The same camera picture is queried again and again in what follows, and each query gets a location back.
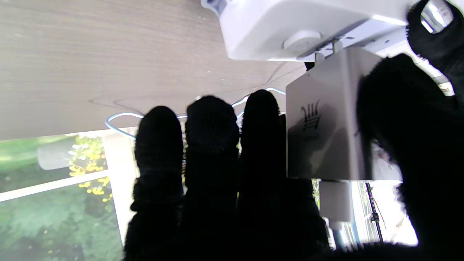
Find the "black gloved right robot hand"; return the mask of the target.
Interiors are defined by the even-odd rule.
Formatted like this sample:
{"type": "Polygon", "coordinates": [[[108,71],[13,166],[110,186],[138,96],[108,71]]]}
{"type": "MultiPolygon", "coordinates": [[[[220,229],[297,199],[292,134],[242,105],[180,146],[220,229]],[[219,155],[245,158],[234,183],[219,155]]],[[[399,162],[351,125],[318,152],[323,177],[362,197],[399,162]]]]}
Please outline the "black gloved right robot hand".
{"type": "Polygon", "coordinates": [[[361,81],[361,135],[399,165],[419,243],[332,250],[310,180],[286,178],[285,115],[255,91],[239,131],[233,107],[203,96],[181,124],[166,106],[141,120],[125,261],[462,261],[463,112],[405,54],[361,81]]]}

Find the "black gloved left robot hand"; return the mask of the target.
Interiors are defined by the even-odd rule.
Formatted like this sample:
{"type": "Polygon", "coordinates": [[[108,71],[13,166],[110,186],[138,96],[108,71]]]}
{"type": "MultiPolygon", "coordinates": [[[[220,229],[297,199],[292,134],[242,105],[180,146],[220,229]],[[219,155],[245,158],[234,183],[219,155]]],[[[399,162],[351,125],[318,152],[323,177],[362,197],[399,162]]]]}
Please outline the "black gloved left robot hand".
{"type": "Polygon", "coordinates": [[[451,83],[454,103],[463,110],[463,14],[447,0],[420,0],[406,15],[411,50],[427,59],[451,83]]]}

